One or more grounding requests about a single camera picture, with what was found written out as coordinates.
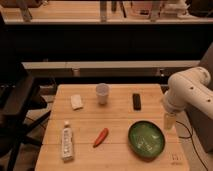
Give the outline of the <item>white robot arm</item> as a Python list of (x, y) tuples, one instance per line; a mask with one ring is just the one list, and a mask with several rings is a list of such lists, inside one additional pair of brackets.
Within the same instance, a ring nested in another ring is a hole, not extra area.
[(213, 119), (213, 91), (208, 88), (210, 81), (211, 75), (204, 67), (193, 67), (169, 77), (169, 89), (162, 98), (166, 130), (173, 127), (176, 115), (182, 112), (188, 104)]

